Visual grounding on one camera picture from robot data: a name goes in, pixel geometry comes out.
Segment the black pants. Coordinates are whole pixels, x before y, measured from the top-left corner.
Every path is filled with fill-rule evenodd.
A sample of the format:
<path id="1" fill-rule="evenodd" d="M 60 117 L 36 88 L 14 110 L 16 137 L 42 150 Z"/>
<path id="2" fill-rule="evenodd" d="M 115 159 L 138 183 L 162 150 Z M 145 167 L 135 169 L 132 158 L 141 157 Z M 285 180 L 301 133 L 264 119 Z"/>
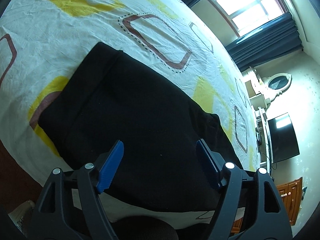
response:
<path id="1" fill-rule="evenodd" d="M 150 211 L 216 208 L 220 195 L 198 162 L 198 140 L 240 164 L 218 115 L 206 113 L 167 78 L 101 42 L 38 124 L 74 170 L 122 141 L 124 156 L 107 194 Z"/>

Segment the white dresser with oval mirror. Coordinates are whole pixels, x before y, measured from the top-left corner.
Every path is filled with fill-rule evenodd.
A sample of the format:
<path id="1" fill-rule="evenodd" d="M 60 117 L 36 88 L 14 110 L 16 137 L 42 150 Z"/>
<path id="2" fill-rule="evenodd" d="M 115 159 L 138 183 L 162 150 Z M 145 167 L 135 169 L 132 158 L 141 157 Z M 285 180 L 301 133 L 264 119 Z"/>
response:
<path id="1" fill-rule="evenodd" d="M 252 67 L 245 70 L 242 75 L 249 95 L 249 102 L 256 118 L 257 136 L 261 137 L 257 143 L 260 147 L 260 155 L 265 160 L 260 161 L 260 166 L 266 168 L 268 173 L 271 173 L 273 150 L 266 110 L 276 97 L 289 89 L 292 83 L 292 75 L 278 73 L 270 77 L 261 77 Z"/>

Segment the orange wooden cabinet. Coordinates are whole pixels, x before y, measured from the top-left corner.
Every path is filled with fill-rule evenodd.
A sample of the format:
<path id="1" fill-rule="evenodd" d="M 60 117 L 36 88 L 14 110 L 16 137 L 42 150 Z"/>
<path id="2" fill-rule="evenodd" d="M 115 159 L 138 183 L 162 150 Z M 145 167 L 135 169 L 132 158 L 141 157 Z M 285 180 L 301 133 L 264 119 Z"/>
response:
<path id="1" fill-rule="evenodd" d="M 284 203 L 291 226 L 296 224 L 298 213 L 300 211 L 300 202 L 302 198 L 303 178 L 300 177 L 294 181 L 277 185 L 277 190 Z M 236 235 L 240 232 L 245 208 L 238 208 L 231 235 Z"/>

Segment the dark blue lower curtain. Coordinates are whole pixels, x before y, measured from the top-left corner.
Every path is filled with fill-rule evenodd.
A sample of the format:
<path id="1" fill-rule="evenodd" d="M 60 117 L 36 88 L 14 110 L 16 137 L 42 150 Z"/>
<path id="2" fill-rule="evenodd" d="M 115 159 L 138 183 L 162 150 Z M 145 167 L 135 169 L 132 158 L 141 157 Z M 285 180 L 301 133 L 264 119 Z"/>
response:
<path id="1" fill-rule="evenodd" d="M 241 72 L 303 49 L 290 12 L 257 27 L 226 46 Z"/>

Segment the bright window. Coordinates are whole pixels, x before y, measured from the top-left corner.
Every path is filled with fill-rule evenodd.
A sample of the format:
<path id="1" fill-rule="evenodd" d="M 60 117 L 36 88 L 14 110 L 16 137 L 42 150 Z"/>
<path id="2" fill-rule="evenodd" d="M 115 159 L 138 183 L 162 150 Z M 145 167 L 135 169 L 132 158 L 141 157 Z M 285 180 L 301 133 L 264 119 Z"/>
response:
<path id="1" fill-rule="evenodd" d="M 282 0 L 208 0 L 238 37 L 287 12 Z"/>

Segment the black wall television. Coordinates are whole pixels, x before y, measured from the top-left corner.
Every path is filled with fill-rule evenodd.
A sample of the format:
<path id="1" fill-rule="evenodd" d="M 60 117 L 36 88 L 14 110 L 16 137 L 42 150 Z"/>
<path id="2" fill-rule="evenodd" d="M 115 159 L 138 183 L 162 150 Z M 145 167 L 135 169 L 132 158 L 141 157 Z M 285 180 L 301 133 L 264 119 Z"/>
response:
<path id="1" fill-rule="evenodd" d="M 278 163 L 300 154 L 296 133 L 288 113 L 284 113 L 267 121 L 273 163 Z"/>

